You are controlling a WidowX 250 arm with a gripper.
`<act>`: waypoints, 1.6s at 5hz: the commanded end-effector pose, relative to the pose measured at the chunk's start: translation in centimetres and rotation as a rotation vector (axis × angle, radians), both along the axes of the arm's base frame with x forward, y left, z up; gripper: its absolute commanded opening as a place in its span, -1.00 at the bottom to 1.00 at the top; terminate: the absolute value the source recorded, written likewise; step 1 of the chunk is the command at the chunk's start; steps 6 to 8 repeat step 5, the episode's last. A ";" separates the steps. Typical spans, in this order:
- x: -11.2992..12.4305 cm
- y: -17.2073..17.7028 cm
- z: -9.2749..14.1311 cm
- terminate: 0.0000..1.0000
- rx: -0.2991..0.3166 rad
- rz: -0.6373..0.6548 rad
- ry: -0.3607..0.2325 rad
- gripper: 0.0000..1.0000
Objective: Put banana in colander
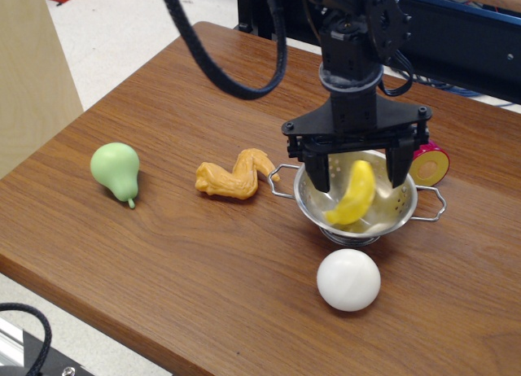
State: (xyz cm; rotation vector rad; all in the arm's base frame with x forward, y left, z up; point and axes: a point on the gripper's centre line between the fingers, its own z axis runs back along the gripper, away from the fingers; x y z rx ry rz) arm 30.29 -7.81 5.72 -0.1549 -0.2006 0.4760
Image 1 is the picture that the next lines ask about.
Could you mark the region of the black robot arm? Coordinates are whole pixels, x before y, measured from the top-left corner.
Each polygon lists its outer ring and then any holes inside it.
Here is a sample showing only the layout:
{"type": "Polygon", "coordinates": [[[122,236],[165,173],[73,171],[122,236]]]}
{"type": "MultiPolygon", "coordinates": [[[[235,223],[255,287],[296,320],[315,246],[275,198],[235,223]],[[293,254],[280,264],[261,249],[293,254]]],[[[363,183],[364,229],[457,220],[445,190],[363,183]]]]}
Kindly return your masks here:
{"type": "Polygon", "coordinates": [[[409,39],[409,15],[398,0],[305,0],[325,10],[318,38],[319,78],[329,98],[282,126],[288,155],[304,164],[315,188],[331,188],[332,154],[383,149],[392,187],[405,182],[414,152],[429,139],[432,111],[394,97],[412,85],[386,90],[383,69],[399,64],[414,73],[400,47],[409,39]]]}

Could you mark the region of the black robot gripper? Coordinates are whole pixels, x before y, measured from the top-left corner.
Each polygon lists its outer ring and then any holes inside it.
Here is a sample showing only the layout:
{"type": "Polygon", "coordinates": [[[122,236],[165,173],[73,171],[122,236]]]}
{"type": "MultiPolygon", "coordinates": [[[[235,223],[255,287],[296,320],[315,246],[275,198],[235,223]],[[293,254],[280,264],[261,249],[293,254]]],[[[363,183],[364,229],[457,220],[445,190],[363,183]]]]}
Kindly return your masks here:
{"type": "Polygon", "coordinates": [[[319,108],[285,122],[282,133],[288,155],[304,160],[318,191],[330,191],[326,155],[371,149],[386,149],[387,177],[397,188],[409,174],[415,150],[428,143],[431,117],[429,107],[384,98],[374,87],[334,90],[319,108]]]}

